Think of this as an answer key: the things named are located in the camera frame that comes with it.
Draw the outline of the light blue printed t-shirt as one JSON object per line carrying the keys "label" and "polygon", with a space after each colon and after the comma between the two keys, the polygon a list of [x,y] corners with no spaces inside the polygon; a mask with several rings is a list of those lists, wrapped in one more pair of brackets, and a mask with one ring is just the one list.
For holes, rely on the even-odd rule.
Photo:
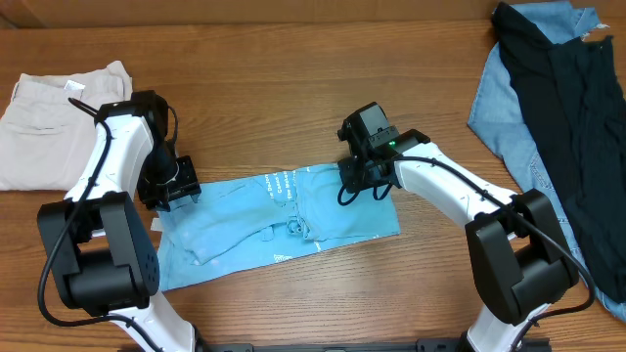
{"label": "light blue printed t-shirt", "polygon": [[204,183],[198,199],[171,201],[158,215],[160,290],[399,234],[391,198],[342,206],[340,188],[330,163]]}

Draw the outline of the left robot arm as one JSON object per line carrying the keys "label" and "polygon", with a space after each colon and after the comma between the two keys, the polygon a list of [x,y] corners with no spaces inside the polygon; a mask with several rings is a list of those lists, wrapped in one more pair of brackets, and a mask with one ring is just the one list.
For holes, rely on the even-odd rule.
{"label": "left robot arm", "polygon": [[47,253],[38,288],[41,315],[58,327],[110,322],[145,351],[205,351],[198,328],[159,289],[157,251],[134,201],[167,211],[197,200],[201,186],[189,156],[176,153],[176,115],[155,91],[95,109],[70,103],[94,120],[97,141],[75,186],[37,214]]}

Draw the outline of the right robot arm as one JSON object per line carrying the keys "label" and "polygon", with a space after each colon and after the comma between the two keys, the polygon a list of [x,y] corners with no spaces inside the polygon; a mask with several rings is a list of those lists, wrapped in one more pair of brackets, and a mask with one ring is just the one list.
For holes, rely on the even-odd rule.
{"label": "right robot arm", "polygon": [[549,351],[529,328],[579,280],[551,201],[531,189],[517,194],[477,177],[425,134],[398,132],[377,103],[349,115],[337,131],[350,155],[338,166],[343,194],[393,187],[433,204],[466,233],[478,318],[456,338],[421,338],[418,351]]}

